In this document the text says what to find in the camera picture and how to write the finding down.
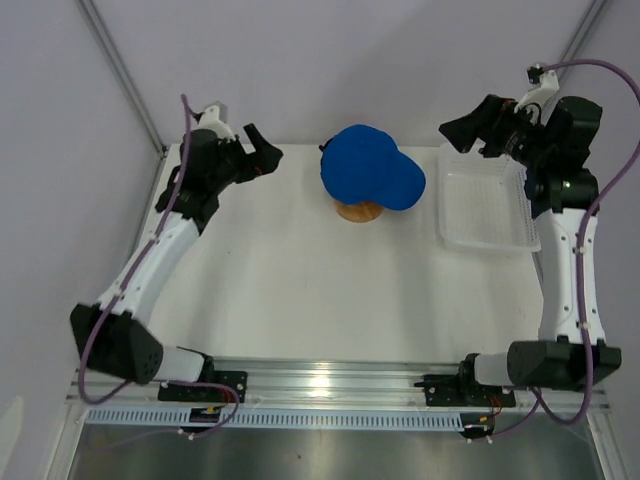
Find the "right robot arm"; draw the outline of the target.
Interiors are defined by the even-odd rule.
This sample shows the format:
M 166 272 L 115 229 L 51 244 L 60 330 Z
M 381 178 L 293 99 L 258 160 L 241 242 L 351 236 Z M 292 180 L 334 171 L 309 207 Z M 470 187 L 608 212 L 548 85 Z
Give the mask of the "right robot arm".
M 427 405 L 512 407 L 512 388 L 589 395 L 620 368 L 621 350 L 608 345 L 598 313 L 593 246 L 600 191 L 584 166 L 602 113 L 591 100 L 567 96 L 541 123 L 515 100 L 488 95 L 471 113 L 440 125 L 458 153 L 481 142 L 483 157 L 508 156 L 525 168 L 543 308 L 537 339 L 514 341 L 502 354 L 470 353 L 452 375 L 424 375 L 416 385 Z

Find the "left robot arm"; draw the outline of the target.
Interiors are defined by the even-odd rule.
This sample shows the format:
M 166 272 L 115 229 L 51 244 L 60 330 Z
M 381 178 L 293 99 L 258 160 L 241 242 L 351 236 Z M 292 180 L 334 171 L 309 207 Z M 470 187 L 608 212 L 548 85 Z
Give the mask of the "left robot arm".
M 205 354 L 162 344 L 148 323 L 174 269 L 218 210 L 222 192 L 278 167 L 282 151 L 254 124 L 244 131 L 251 151 L 238 138 L 223 138 L 210 128 L 185 135 L 181 161 L 154 206 L 147 238 L 98 300 L 71 312 L 82 373 L 95 371 L 139 385 L 178 381 L 198 401 L 214 393 L 216 376 L 204 368 Z

